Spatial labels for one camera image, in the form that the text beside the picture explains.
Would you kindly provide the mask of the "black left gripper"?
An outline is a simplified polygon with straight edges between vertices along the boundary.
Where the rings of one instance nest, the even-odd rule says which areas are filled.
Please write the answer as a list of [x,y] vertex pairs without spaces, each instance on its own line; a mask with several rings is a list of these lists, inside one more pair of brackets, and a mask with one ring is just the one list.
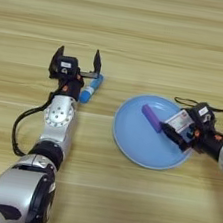
[[79,67],[62,67],[60,64],[56,64],[58,57],[64,54],[64,47],[65,46],[59,47],[54,53],[49,66],[49,77],[57,79],[58,81],[56,94],[69,96],[77,100],[79,99],[80,91],[84,86],[84,79],[97,79],[99,77],[102,64],[101,56],[99,50],[97,50],[94,56],[94,71],[81,72]]

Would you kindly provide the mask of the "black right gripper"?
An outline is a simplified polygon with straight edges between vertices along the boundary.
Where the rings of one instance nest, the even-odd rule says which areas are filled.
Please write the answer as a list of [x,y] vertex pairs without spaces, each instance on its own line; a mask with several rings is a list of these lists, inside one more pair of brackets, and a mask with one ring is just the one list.
[[175,142],[183,152],[192,148],[198,153],[205,153],[213,159],[219,159],[219,153],[221,147],[223,147],[223,134],[219,133],[214,127],[216,117],[212,110],[207,111],[202,116],[199,115],[198,109],[195,107],[184,107],[182,110],[185,110],[193,121],[189,125],[187,133],[189,141],[185,141],[171,125],[161,122],[161,130],[164,134]]

